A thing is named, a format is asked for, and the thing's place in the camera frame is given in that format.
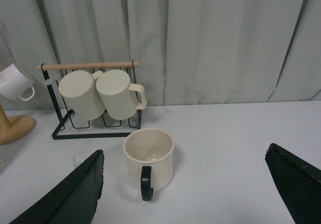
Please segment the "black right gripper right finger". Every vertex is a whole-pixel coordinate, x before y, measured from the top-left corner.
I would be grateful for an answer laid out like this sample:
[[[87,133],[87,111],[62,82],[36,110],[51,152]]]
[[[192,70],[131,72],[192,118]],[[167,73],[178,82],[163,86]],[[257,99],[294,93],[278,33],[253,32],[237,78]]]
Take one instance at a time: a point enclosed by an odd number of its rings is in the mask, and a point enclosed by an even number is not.
[[[265,162],[295,223],[320,223],[320,169],[270,144]]]

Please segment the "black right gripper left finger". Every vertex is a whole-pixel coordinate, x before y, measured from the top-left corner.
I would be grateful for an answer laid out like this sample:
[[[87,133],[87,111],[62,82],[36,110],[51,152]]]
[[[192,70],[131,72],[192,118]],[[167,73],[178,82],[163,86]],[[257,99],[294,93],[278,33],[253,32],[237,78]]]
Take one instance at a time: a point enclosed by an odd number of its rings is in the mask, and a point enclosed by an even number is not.
[[[104,154],[97,150],[11,223],[92,223],[103,188]]]

